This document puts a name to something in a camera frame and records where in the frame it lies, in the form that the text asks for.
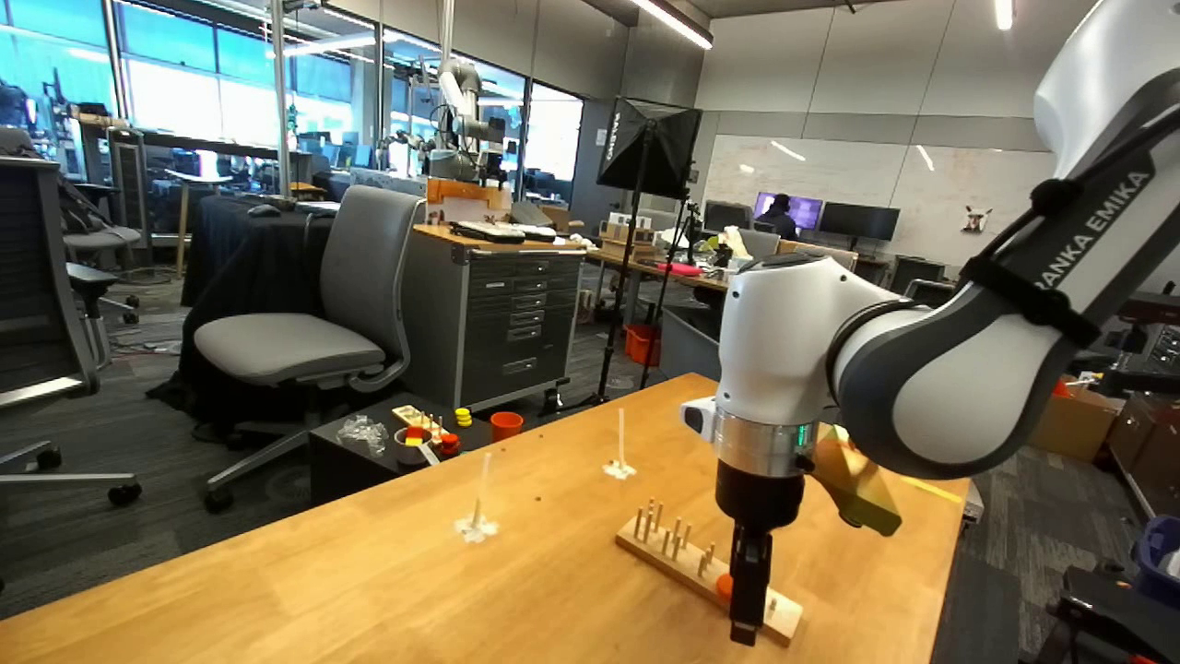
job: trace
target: cardboard box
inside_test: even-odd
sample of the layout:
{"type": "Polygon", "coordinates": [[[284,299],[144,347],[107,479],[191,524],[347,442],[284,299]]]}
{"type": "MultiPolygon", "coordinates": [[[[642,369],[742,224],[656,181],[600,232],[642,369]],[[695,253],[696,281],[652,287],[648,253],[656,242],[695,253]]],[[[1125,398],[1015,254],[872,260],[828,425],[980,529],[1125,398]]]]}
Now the cardboard box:
{"type": "Polygon", "coordinates": [[[1086,389],[1049,398],[1029,442],[1070,463],[1096,463],[1123,403],[1086,389]]]}

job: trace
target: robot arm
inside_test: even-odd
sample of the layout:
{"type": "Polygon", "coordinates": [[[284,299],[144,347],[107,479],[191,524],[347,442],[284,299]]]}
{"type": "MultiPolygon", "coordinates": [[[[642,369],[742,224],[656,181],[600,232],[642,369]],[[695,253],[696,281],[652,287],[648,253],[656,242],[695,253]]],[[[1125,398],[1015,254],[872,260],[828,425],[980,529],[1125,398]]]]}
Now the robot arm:
{"type": "Polygon", "coordinates": [[[1053,384],[1180,242],[1180,17],[1108,0],[1035,92],[1058,179],[1032,194],[937,312],[836,261],[764,266],[726,291],[709,405],[715,501],[734,518],[729,640],[764,624],[771,531],[797,518],[815,422],[908,476],[969,476],[1011,458],[1053,384]]]}

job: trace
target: workbench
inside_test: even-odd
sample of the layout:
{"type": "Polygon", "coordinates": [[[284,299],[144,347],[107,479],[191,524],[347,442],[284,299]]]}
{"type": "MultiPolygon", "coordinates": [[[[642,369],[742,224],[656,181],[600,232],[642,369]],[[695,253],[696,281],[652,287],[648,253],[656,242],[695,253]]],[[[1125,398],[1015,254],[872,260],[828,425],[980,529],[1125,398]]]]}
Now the workbench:
{"type": "Polygon", "coordinates": [[[144,567],[0,624],[0,661],[931,661],[968,483],[890,476],[892,538],[857,531],[808,479],[774,537],[771,579],[804,604],[788,645],[729,645],[726,615],[613,537],[640,505],[691,521],[726,553],[712,501],[715,453],[679,425],[679,376],[610,405],[522,431],[320,511],[144,567]],[[610,479],[629,409],[634,479],[610,479]],[[473,513],[491,464],[486,518],[473,513]]]}

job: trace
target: orange object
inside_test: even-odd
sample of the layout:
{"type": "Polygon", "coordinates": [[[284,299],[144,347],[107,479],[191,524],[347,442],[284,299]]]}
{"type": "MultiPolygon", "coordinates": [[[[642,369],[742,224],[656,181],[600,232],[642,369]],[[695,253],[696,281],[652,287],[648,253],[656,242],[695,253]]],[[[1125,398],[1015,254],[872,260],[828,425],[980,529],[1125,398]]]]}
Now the orange object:
{"type": "Polygon", "coordinates": [[[734,602],[734,575],[721,575],[721,579],[712,583],[712,593],[715,593],[723,604],[729,604],[729,602],[734,602]]]}
{"type": "Polygon", "coordinates": [[[629,326],[629,357],[634,367],[659,367],[659,334],[652,326],[629,326]]]}
{"type": "Polygon", "coordinates": [[[433,431],[429,430],[401,430],[401,448],[422,448],[422,442],[429,442],[433,438],[433,431]]]}
{"type": "Polygon", "coordinates": [[[1074,397],[1070,381],[1058,381],[1053,397],[1070,398],[1074,397]]]}
{"type": "Polygon", "coordinates": [[[523,415],[517,409],[491,415],[491,438],[508,438],[517,431],[523,431],[523,415]]]}
{"type": "Polygon", "coordinates": [[[439,451],[442,451],[442,458],[454,458],[461,451],[458,437],[454,431],[442,437],[439,451]]]}
{"type": "Polygon", "coordinates": [[[702,277],[705,271],[702,271],[702,266],[691,266],[691,261],[670,261],[668,272],[674,272],[674,277],[702,277]]]}

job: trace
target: computer monitor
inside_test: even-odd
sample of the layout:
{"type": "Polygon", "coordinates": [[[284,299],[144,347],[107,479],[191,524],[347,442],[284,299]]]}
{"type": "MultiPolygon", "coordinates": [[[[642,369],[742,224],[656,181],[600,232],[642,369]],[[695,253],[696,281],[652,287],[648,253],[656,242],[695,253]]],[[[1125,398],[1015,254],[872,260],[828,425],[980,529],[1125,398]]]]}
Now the computer monitor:
{"type": "MultiPolygon", "coordinates": [[[[761,194],[754,201],[754,223],[764,217],[777,196],[787,194],[761,194]]],[[[815,238],[823,208],[828,203],[815,196],[787,196],[787,215],[797,223],[797,238],[815,238]]]]}
{"type": "Polygon", "coordinates": [[[747,228],[754,223],[754,211],[742,203],[726,203],[726,201],[709,201],[705,203],[705,228],[723,232],[726,224],[747,228]]]}
{"type": "Polygon", "coordinates": [[[849,249],[858,242],[886,243],[898,232],[898,208],[851,208],[851,203],[828,203],[820,232],[845,238],[849,249]]]}

